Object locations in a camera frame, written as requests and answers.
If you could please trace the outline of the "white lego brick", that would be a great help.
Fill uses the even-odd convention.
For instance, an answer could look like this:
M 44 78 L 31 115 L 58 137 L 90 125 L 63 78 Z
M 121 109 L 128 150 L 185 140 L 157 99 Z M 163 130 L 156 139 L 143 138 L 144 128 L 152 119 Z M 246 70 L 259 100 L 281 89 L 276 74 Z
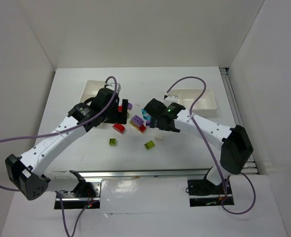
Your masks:
M 154 139 L 155 139 L 156 141 L 163 141 L 163 140 L 164 140 L 164 136 L 163 136 L 163 135 L 155 135 L 155 136 L 154 136 Z

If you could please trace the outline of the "red curved lego brick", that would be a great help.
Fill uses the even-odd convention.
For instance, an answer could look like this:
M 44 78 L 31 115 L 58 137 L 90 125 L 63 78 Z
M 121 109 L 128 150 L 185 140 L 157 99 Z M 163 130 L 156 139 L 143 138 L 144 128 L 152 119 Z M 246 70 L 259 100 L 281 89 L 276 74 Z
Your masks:
M 115 123 L 112 127 L 115 131 L 117 131 L 120 134 L 123 134 L 126 130 L 125 126 L 119 123 Z

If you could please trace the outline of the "small green lego brick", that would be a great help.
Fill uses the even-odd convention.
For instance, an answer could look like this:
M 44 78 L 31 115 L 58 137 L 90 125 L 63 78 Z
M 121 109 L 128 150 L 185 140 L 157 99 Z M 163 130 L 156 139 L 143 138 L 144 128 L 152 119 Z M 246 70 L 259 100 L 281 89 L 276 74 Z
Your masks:
M 109 139 L 109 145 L 110 146 L 116 146 L 117 145 L 117 140 L 115 138 L 110 138 Z

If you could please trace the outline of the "aluminium rail right side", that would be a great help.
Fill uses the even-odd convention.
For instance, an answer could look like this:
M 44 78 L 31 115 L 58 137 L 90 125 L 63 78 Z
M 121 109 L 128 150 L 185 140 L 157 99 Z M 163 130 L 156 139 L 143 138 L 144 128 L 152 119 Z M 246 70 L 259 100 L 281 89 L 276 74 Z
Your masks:
M 233 113 L 233 117 L 234 117 L 234 121 L 236 124 L 240 125 L 240 126 L 244 126 L 243 121 L 242 121 L 242 117 L 240 114 L 240 110 L 238 107 L 238 103 L 233 91 L 233 87 L 228 75 L 228 68 L 219 68 L 220 71 L 220 75 L 225 87 L 225 91 L 229 100 L 229 104 Z M 254 156 L 251 155 L 248 159 L 248 161 L 246 162 L 242 172 L 244 174 L 247 175 L 258 175 L 259 171 L 257 168 L 257 164 L 255 162 Z

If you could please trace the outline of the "red yellow green lego pile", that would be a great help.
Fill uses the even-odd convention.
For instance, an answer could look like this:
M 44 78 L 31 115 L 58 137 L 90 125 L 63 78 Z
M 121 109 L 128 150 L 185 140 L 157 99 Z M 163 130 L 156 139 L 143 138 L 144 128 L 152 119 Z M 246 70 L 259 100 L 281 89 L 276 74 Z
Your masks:
M 127 119 L 129 117 L 128 108 L 124 106 L 118 107 L 118 117 L 120 119 Z

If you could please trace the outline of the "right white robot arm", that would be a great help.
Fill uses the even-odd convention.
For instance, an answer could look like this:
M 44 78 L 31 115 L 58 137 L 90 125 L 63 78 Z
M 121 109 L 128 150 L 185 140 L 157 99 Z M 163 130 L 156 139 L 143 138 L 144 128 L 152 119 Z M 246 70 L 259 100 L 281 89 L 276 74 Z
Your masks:
M 239 175 L 254 149 L 244 127 L 229 127 L 196 115 L 178 103 L 165 106 L 152 99 L 145 106 L 150 115 L 150 127 L 171 132 L 188 132 L 202 138 L 207 146 L 220 151 L 220 158 L 202 180 L 192 181 L 188 193 L 195 196 L 215 195 L 223 192 L 230 175 Z

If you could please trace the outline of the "red green yellow lego stack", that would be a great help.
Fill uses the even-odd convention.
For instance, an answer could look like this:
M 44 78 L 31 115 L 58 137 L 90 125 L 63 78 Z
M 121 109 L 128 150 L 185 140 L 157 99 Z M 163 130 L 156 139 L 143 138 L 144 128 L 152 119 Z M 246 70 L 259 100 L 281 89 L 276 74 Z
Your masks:
M 142 124 L 140 126 L 136 126 L 134 125 L 134 123 L 130 120 L 129 121 L 130 125 L 135 128 L 137 131 L 141 132 L 141 133 L 144 133 L 146 131 L 146 127 Z

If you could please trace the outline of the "aluminium rail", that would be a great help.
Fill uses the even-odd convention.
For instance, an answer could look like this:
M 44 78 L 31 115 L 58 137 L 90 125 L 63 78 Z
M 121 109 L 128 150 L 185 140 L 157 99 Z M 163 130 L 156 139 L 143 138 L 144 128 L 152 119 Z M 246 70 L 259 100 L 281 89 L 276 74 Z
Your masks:
M 220 71 L 220 75 L 225 87 L 225 91 L 229 100 L 229 104 L 233 113 L 233 117 L 234 117 L 234 121 L 236 124 L 240 125 L 240 126 L 244 126 L 243 121 L 242 121 L 242 117 L 240 114 L 240 110 L 238 107 L 238 103 L 233 91 L 233 87 L 228 75 L 228 68 L 219 68 Z M 257 168 L 257 164 L 255 162 L 254 156 L 251 155 L 248 159 L 248 161 L 246 162 L 242 172 L 244 174 L 247 175 L 258 175 L 259 171 Z
M 46 171 L 45 177 L 124 178 L 124 177 L 188 177 L 207 174 L 208 169 L 123 170 L 123 171 Z

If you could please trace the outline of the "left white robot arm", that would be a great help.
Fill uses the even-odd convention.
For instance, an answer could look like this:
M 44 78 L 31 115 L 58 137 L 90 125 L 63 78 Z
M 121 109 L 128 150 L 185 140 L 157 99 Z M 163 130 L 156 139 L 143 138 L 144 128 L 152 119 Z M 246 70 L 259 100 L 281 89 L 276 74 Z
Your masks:
M 43 139 L 20 156 L 10 155 L 5 165 L 10 181 L 27 198 L 35 200 L 49 191 L 63 191 L 62 185 L 71 186 L 71 192 L 79 196 L 92 186 L 76 171 L 68 171 L 61 178 L 45 175 L 47 167 L 78 138 L 101 123 L 126 124 L 128 100 L 119 107 L 120 85 L 113 83 L 101 88 L 95 97 L 76 104 L 50 137 Z

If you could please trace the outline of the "purple printed lego brick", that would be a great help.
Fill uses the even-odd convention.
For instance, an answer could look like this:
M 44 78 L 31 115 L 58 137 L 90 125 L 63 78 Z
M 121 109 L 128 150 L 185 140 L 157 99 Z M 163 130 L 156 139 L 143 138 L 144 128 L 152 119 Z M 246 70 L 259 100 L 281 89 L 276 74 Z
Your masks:
M 132 105 L 131 103 L 129 103 L 127 108 L 128 108 L 129 110 L 131 110 L 132 107 L 133 107 L 133 105 Z

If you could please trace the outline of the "aluminium rail front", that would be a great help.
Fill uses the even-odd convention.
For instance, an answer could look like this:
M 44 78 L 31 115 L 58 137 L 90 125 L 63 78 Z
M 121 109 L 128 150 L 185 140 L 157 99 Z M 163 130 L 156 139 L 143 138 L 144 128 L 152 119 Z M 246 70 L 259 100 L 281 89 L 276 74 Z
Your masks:
M 207 174 L 208 169 L 123 170 L 123 171 L 46 171 L 45 177 L 124 178 L 124 177 L 188 177 Z

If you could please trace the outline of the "white divided tray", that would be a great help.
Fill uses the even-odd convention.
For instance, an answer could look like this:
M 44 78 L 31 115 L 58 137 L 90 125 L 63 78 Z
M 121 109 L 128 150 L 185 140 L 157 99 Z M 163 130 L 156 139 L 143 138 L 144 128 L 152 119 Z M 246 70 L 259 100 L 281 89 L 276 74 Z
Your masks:
M 175 102 L 190 109 L 194 100 L 200 96 L 203 89 L 172 89 L 167 93 L 163 103 L 167 107 Z M 194 104 L 192 112 L 205 117 L 215 118 L 217 116 L 217 105 L 211 89 L 207 88 L 200 99 Z
M 88 80 L 84 87 L 80 102 L 84 102 L 91 97 L 95 97 L 98 94 L 98 91 L 105 86 L 109 89 L 115 89 L 114 82 L 111 82 L 110 80 L 107 83 L 104 81 Z

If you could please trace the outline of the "left white divided tray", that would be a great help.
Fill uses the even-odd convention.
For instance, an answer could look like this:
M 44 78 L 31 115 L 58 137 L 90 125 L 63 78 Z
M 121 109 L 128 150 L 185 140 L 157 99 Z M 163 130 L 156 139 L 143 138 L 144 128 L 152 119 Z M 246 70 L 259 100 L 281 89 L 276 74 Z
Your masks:
M 104 81 L 88 80 L 84 87 L 80 102 L 84 102 L 91 97 L 95 97 L 98 94 L 98 91 L 105 86 L 109 89 L 115 89 L 114 82 L 111 82 L 110 80 L 107 83 Z

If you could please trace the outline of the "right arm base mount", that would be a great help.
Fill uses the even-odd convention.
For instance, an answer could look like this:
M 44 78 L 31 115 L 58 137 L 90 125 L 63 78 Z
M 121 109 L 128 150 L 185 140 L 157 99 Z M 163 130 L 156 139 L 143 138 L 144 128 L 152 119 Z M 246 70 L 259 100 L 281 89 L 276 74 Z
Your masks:
M 190 207 L 234 205 L 230 182 L 225 182 L 226 191 L 222 184 L 215 186 L 206 178 L 189 179 L 185 192 L 189 195 Z

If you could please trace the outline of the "green sloped lego brick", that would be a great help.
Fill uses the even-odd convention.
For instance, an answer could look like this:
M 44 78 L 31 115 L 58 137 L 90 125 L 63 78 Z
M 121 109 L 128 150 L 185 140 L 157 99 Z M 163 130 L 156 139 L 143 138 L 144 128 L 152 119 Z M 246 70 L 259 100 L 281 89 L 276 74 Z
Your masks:
M 152 140 L 150 140 L 147 143 L 145 143 L 144 146 L 147 150 L 150 150 L 155 147 L 155 143 Z

